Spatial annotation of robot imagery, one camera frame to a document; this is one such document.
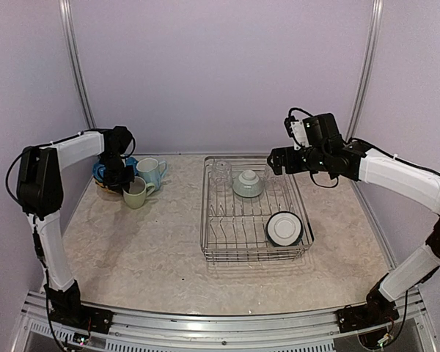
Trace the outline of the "large yellow dotted plate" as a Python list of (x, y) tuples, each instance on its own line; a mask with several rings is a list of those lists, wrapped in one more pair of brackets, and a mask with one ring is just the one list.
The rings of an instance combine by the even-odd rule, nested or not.
[(100, 187), (101, 189), (103, 189), (105, 192), (114, 193), (114, 194), (118, 193), (118, 190), (114, 190), (112, 188), (109, 188), (108, 186), (103, 185), (100, 181), (98, 181), (96, 179), (94, 179), (94, 181), (95, 181), (95, 184), (98, 187)]

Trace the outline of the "green mug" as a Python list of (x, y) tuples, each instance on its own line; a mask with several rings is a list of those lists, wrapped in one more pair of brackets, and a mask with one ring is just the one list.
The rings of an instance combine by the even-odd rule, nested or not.
[(139, 209), (144, 205), (148, 196), (155, 191), (155, 184), (146, 182), (142, 177), (135, 176), (129, 189), (123, 191), (125, 204), (131, 209)]

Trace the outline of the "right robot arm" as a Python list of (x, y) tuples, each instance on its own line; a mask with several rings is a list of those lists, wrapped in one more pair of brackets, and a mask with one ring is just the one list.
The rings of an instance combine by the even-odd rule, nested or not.
[(411, 199), (438, 216), (432, 233), (394, 271), (367, 294), (361, 320), (374, 326), (394, 308), (394, 302), (440, 267), (440, 172), (405, 161), (362, 139), (345, 141), (334, 115), (307, 114), (302, 120), (289, 111), (284, 125), (291, 147), (271, 151), (267, 163), (275, 175), (326, 172), (331, 179), (373, 184)]

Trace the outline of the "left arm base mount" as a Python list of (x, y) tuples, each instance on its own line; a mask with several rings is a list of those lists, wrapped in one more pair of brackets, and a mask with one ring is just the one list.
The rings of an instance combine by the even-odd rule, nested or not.
[(108, 309), (82, 304), (77, 287), (71, 287), (66, 291), (49, 288), (46, 293), (52, 308), (51, 321), (90, 333), (109, 333), (114, 313)]

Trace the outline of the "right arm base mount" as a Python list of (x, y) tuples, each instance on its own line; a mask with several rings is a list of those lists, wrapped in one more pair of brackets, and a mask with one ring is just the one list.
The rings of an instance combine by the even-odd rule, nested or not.
[(345, 306), (335, 312), (340, 333), (368, 329), (385, 323), (395, 322), (399, 312), (394, 303), (381, 308), (378, 304)]

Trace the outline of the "blue dotted plate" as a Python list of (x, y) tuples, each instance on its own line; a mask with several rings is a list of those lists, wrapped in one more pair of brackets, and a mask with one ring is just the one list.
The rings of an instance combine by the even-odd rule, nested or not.
[[(125, 158), (124, 160), (123, 160), (123, 162), (124, 162), (124, 164), (126, 165), (126, 166), (131, 166), (132, 168), (133, 168), (133, 173), (134, 173), (134, 175), (135, 176), (138, 176), (139, 175), (139, 173), (138, 173), (138, 171), (137, 171), (137, 168), (136, 168), (136, 166), (137, 166), (137, 164), (138, 164), (138, 160), (136, 159), (136, 158), (134, 158), (134, 157), (128, 157), (128, 158)], [(98, 161), (98, 162), (96, 162), (94, 165), (93, 165), (93, 168), (92, 168), (92, 176), (99, 182), (99, 183), (102, 183), (103, 182), (103, 174), (104, 174), (104, 171), (105, 171), (105, 169), (106, 169), (106, 167), (100, 162), (100, 161)]]

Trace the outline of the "light blue mug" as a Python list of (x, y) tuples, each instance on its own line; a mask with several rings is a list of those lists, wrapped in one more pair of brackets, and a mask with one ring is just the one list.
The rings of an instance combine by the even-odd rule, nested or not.
[(155, 190), (158, 191), (161, 188), (162, 179), (168, 171), (168, 165), (166, 161), (143, 158), (137, 163), (136, 170), (147, 183), (153, 183)]

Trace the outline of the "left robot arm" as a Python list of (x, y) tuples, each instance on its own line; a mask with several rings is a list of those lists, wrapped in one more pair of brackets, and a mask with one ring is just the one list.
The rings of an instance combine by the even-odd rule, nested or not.
[(135, 179), (125, 151), (135, 139), (125, 126), (91, 129), (57, 142), (28, 146), (14, 160), (19, 166), (17, 186), (9, 193), (26, 214), (32, 228), (34, 250), (46, 276), (45, 292), (55, 311), (72, 326), (88, 318), (80, 290), (67, 262), (60, 209), (64, 199), (61, 173), (88, 158), (97, 157), (104, 166), (102, 184), (121, 194)]

